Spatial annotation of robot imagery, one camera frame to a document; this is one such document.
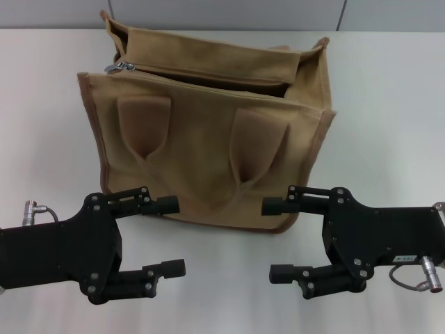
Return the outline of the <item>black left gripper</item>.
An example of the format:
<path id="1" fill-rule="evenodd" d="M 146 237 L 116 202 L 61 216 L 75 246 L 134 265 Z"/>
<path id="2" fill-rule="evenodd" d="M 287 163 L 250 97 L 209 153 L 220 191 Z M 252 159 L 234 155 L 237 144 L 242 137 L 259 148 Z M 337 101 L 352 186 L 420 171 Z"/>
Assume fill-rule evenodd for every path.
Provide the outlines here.
<path id="1" fill-rule="evenodd" d="M 1 288 L 65 281 L 79 284 L 93 305 L 152 299 L 159 278 L 186 275 L 185 260 L 120 271 L 122 240 L 115 218 L 180 213 L 177 196 L 153 199 L 146 186 L 88 196 L 72 218 L 1 231 Z"/>

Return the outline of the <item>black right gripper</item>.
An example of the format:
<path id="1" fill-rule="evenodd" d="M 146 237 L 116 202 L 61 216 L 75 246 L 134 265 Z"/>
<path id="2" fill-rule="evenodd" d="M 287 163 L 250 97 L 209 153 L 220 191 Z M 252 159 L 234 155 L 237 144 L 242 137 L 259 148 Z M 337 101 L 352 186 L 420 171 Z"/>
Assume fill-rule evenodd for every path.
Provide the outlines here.
<path id="1" fill-rule="evenodd" d="M 432 293 L 442 290 L 436 268 L 444 261 L 444 222 L 435 206 L 368 207 L 347 189 L 288 187 L 285 198 L 264 198 L 262 215 L 325 215 L 323 241 L 334 265 L 272 264 L 269 281 L 296 281 L 304 299 L 366 289 L 378 266 L 419 265 Z"/>

